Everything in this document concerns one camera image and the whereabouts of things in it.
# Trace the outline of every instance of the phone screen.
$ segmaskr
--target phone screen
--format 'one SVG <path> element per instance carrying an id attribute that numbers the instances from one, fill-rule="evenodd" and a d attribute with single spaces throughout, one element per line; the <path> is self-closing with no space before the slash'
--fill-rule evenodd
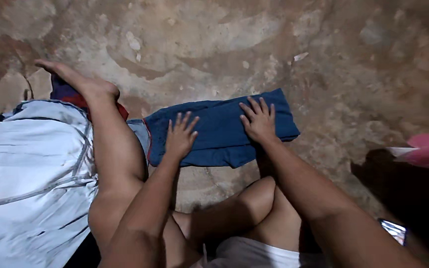
<path id="1" fill-rule="evenodd" d="M 405 245 L 405 238 L 407 235 L 407 228 L 395 224 L 393 222 L 384 220 L 384 219 L 379 219 L 378 220 L 380 222 L 380 224 L 382 224 L 382 227 L 393 236 L 393 238 L 395 238 L 395 240 L 397 240 L 400 245 L 404 246 Z"/>

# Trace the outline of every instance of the denim fabric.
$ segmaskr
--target denim fabric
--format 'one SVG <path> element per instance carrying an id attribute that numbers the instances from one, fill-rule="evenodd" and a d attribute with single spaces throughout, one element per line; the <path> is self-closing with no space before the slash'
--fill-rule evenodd
<path id="1" fill-rule="evenodd" d="M 282 141 L 292 141 L 299 134 L 281 89 L 252 96 L 258 101 L 263 97 L 267 105 L 276 106 L 276 135 Z M 181 166 L 240 167 L 256 157 L 256 152 L 244 130 L 239 116 L 244 112 L 239 107 L 243 102 L 250 105 L 247 97 L 231 100 L 205 100 L 187 102 L 163 108 L 145 118 L 151 133 L 152 145 L 148 160 L 157 166 L 165 154 L 168 120 L 176 120 L 177 113 L 192 112 L 192 118 L 200 117 L 194 130 L 198 131 L 192 151 L 182 160 Z"/>

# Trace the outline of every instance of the gray stripe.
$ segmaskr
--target gray stripe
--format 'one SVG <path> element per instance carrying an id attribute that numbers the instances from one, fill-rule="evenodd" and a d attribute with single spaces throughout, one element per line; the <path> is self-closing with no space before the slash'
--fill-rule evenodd
<path id="1" fill-rule="evenodd" d="M 90 177 L 89 176 L 70 177 L 70 178 L 67 178 L 65 180 L 61 180 L 59 182 L 52 183 L 52 184 L 46 186 L 45 188 L 43 188 L 41 190 L 35 190 L 33 192 L 29 192 L 29 193 L 21 195 L 19 197 L 0 199 L 0 205 L 13 203 L 13 202 L 20 201 L 20 200 L 27 199 L 27 198 L 32 198 L 34 196 L 43 194 L 45 192 L 49 192 L 49 191 L 51 191 L 52 189 L 56 188 L 59 185 L 63 185 L 65 183 L 68 183 L 68 182 L 71 182 L 71 181 L 75 181 L 75 180 L 78 180 L 78 179 L 84 179 L 84 178 L 89 179 Z"/>
<path id="2" fill-rule="evenodd" d="M 72 176 L 75 176 L 79 172 L 80 167 L 82 166 L 82 159 L 87 154 L 87 149 L 89 148 L 89 139 L 87 138 L 87 135 L 89 133 L 90 127 L 91 127 L 91 123 L 88 122 L 87 126 L 85 127 L 84 134 L 83 134 L 84 146 L 82 147 L 80 155 L 77 158 L 77 161 L 75 162 L 75 165 L 73 166 Z"/>

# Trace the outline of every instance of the stained floor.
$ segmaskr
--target stained floor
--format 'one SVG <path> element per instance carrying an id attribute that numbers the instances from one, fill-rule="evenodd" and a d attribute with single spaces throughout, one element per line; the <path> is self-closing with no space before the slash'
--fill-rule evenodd
<path id="1" fill-rule="evenodd" d="M 302 132 L 289 146 L 374 216 L 350 164 L 429 132 L 429 1 L 0 0 L 0 112 L 29 84 L 47 97 L 39 57 L 115 83 L 133 118 L 280 87 Z M 258 178 L 254 162 L 183 168 L 176 208 Z"/>

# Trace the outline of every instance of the finger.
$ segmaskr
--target finger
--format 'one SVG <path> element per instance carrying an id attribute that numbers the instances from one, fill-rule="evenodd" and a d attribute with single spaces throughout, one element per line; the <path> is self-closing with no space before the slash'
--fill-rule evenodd
<path id="1" fill-rule="evenodd" d="M 186 124 L 188 123 L 188 119 L 190 119 L 190 115 L 191 115 L 191 112 L 185 113 L 185 117 L 183 118 L 182 125 L 181 125 L 182 130 L 185 130 Z"/>
<path id="2" fill-rule="evenodd" d="M 182 113 L 178 113 L 176 115 L 176 122 L 175 122 L 175 127 L 179 126 L 182 122 Z"/>
<path id="3" fill-rule="evenodd" d="M 249 108 L 246 104 L 244 104 L 242 102 L 239 103 L 239 106 L 247 114 L 249 119 L 254 120 L 254 117 L 256 116 L 256 114 L 253 112 L 253 110 L 251 110 L 251 108 Z"/>
<path id="4" fill-rule="evenodd" d="M 269 118 L 272 122 L 276 119 L 276 108 L 274 107 L 274 103 L 271 103 L 271 114 L 269 115 Z"/>
<path id="5" fill-rule="evenodd" d="M 246 118 L 246 116 L 240 115 L 239 118 L 241 118 L 241 122 L 243 123 L 243 126 L 245 126 L 245 129 L 251 127 L 251 125 L 249 124 L 249 120 Z"/>
<path id="6" fill-rule="evenodd" d="M 263 111 L 263 113 L 269 115 L 269 108 L 263 97 L 259 98 L 259 103 L 261 104 L 261 110 Z"/>
<path id="7" fill-rule="evenodd" d="M 186 128 L 186 131 L 188 133 L 190 133 L 191 131 L 193 131 L 194 125 L 196 125 L 196 123 L 198 123 L 198 120 L 200 120 L 200 117 L 197 116 L 193 119 L 193 121 L 191 121 L 191 124 Z"/>
<path id="8" fill-rule="evenodd" d="M 198 137 L 198 131 L 194 131 L 193 133 L 191 133 L 191 135 L 190 135 L 190 143 L 191 143 L 191 145 L 193 145 L 194 140 L 196 139 L 196 137 Z"/>
<path id="9" fill-rule="evenodd" d="M 251 96 L 247 97 L 247 100 L 251 103 L 251 106 L 253 107 L 253 110 L 256 112 L 256 114 L 262 113 L 261 107 L 259 107 L 259 104 L 251 98 Z"/>
<path id="10" fill-rule="evenodd" d="M 168 134 L 171 134 L 173 132 L 173 127 L 172 127 L 172 120 L 168 120 Z"/>

